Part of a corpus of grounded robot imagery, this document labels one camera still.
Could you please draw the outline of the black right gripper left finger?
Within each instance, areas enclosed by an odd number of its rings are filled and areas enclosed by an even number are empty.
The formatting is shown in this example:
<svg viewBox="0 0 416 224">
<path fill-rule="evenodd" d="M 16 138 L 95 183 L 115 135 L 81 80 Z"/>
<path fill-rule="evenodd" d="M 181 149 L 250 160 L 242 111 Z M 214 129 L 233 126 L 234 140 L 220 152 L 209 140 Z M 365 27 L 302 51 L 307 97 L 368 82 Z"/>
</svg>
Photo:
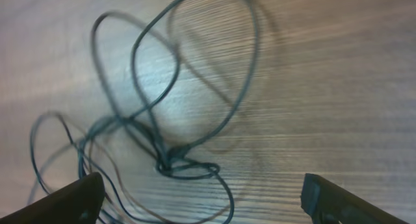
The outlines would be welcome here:
<svg viewBox="0 0 416 224">
<path fill-rule="evenodd" d="M 1 224 L 95 223 L 105 196 L 102 176 L 93 172 L 43 199 L 1 218 Z"/>
</svg>

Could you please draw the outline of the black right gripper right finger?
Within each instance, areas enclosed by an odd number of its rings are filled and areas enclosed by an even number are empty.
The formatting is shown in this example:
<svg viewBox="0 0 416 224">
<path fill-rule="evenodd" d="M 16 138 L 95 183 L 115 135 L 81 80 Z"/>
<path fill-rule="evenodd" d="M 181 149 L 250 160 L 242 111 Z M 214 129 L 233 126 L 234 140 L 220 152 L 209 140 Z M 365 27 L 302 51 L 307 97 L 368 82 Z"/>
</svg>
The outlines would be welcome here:
<svg viewBox="0 0 416 224">
<path fill-rule="evenodd" d="M 306 173 L 301 207 L 314 224 L 406 224 L 329 180 Z"/>
</svg>

